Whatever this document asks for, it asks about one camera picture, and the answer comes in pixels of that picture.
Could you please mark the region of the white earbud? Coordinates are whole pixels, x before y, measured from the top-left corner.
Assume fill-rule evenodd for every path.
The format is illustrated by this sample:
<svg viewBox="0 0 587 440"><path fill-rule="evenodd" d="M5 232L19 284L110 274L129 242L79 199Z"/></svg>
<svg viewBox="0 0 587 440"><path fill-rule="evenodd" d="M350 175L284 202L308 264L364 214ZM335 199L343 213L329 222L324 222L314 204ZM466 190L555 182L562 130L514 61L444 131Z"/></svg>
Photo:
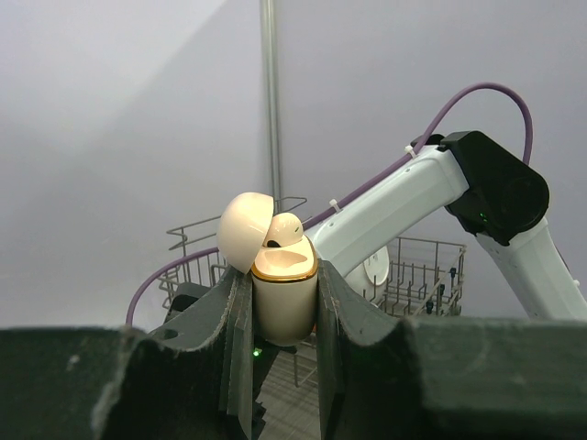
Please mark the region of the white earbud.
<svg viewBox="0 0 587 440"><path fill-rule="evenodd" d="M283 248L302 240L304 229L299 217L292 213L275 215L263 242L266 248Z"/></svg>

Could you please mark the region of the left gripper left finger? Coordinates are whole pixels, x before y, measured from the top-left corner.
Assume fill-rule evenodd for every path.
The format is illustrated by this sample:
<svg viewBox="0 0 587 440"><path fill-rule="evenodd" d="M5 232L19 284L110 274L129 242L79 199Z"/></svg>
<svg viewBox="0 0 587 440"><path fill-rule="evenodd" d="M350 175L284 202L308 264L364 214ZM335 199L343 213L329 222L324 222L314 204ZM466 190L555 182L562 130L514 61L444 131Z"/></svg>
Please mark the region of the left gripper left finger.
<svg viewBox="0 0 587 440"><path fill-rule="evenodd" d="M252 281L218 284L150 333L130 326L1 333L4 439L248 439Z"/></svg>

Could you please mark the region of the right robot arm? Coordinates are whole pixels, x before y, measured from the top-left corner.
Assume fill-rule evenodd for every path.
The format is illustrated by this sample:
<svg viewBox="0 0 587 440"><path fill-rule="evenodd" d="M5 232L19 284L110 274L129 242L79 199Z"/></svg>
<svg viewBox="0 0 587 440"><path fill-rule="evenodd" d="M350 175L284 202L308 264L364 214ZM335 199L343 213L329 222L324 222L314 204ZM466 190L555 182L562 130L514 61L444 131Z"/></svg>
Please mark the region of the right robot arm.
<svg viewBox="0 0 587 440"><path fill-rule="evenodd" d="M474 235L534 318L585 321L586 301L548 230L548 184L480 131L437 137L308 220L320 258L346 276L377 250L446 209Z"/></svg>

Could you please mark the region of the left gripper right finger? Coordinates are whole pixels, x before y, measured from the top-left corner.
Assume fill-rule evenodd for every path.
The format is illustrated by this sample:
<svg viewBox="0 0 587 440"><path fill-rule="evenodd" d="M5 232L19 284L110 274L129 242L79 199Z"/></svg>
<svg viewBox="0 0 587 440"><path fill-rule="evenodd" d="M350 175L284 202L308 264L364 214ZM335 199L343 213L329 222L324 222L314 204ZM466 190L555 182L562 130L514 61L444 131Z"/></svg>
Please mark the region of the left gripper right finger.
<svg viewBox="0 0 587 440"><path fill-rule="evenodd" d="M325 439L583 439L586 326L394 318L318 265Z"/></svg>

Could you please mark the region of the beige earbud charging case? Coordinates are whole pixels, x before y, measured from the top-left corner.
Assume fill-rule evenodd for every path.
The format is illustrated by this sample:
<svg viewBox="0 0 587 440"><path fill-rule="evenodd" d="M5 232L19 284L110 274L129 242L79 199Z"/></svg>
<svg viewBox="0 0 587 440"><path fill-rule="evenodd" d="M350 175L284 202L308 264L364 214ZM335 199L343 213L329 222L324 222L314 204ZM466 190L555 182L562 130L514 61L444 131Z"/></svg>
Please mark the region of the beige earbud charging case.
<svg viewBox="0 0 587 440"><path fill-rule="evenodd" d="M237 195L220 216L217 247L229 266L253 281L259 332L268 342L293 346L316 322L318 256L305 234L287 247L265 247L274 201L268 194Z"/></svg>

